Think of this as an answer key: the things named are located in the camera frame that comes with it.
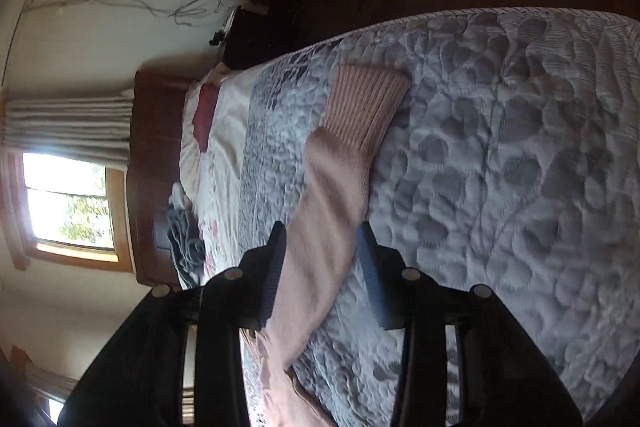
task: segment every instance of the gray quilted bedspread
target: gray quilted bedspread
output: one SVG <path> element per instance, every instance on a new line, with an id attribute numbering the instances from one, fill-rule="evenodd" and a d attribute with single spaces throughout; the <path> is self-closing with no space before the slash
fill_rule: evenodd
<path id="1" fill-rule="evenodd" d="M 379 243 L 438 283 L 493 287 L 590 416 L 640 345 L 637 35 L 602 13 L 464 10 L 281 58 L 252 96 L 241 251 L 300 199 L 335 65 L 396 68 L 412 88 L 371 170 Z M 376 325 L 356 263 L 294 369 L 339 426 L 388 425 L 401 346 Z M 453 356 L 448 386 L 453 422 Z"/>

